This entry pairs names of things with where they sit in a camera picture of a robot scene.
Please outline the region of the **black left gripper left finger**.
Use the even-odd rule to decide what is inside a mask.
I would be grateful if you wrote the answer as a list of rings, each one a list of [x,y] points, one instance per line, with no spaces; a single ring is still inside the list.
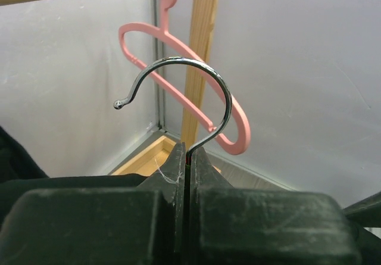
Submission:
[[[179,264],[185,148],[148,177],[1,185],[2,264]]]

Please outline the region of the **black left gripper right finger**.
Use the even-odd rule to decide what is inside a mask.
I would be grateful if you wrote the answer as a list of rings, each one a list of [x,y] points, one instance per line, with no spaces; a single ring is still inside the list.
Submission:
[[[326,194],[235,188],[202,148],[186,175],[189,264],[380,263],[380,238]]]

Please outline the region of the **pink plastic hanger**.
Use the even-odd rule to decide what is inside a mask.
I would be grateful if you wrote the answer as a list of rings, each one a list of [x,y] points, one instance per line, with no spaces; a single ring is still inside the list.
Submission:
[[[218,0],[193,0],[190,44],[188,45],[172,35],[169,31],[169,10],[176,2],[177,0],[160,0],[160,20],[158,26],[138,22],[128,23],[119,28],[118,38],[121,50],[125,57],[138,68],[143,69],[146,67],[146,64],[136,58],[128,50],[124,36],[129,32],[142,32],[151,35],[165,45],[173,48],[183,57],[198,61],[209,59]],[[194,68],[189,68],[186,75],[185,92],[176,89],[155,71],[152,72],[150,76],[159,86],[167,91],[168,94],[172,95],[174,99],[183,105],[183,142],[189,145],[196,139],[198,125],[202,125],[209,132],[215,130],[212,121],[200,109],[205,84],[209,84],[220,99],[224,99],[224,95],[218,83],[206,74],[206,72],[201,70],[195,71]]]

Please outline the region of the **lime green hanger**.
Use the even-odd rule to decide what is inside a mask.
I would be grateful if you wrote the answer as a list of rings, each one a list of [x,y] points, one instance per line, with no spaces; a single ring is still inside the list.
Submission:
[[[130,92],[128,96],[125,99],[116,100],[113,104],[113,107],[116,110],[122,109],[125,105],[131,103],[142,84],[143,80],[152,72],[154,72],[156,69],[172,65],[172,64],[181,64],[181,65],[187,65],[191,67],[196,67],[199,70],[202,70],[206,72],[210,77],[213,78],[214,81],[216,81],[221,88],[223,95],[225,97],[225,112],[224,116],[222,118],[221,123],[218,127],[215,128],[213,132],[211,132],[207,137],[204,139],[195,142],[186,152],[186,164],[190,165],[192,160],[192,154],[195,150],[197,150],[199,147],[203,146],[208,141],[214,139],[222,130],[226,127],[226,124],[228,123],[231,112],[232,112],[232,94],[229,91],[229,88],[227,87],[226,83],[224,82],[223,78],[209,65],[206,63],[203,63],[202,61],[198,61],[191,58],[185,58],[185,57],[167,57],[160,60],[156,60],[151,65],[145,67],[142,69],[142,71],[138,74],[135,81],[132,84],[132,87],[130,89]]]

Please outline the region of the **black printed t shirt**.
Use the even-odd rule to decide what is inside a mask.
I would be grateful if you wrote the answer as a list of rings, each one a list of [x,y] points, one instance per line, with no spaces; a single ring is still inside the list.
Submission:
[[[24,147],[1,127],[1,183],[46,177]]]

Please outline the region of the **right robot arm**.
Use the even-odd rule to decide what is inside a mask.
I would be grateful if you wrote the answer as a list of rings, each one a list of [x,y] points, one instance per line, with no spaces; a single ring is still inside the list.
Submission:
[[[362,227],[380,227],[380,203],[381,193],[378,192],[344,208],[343,212],[347,219],[358,223]]]

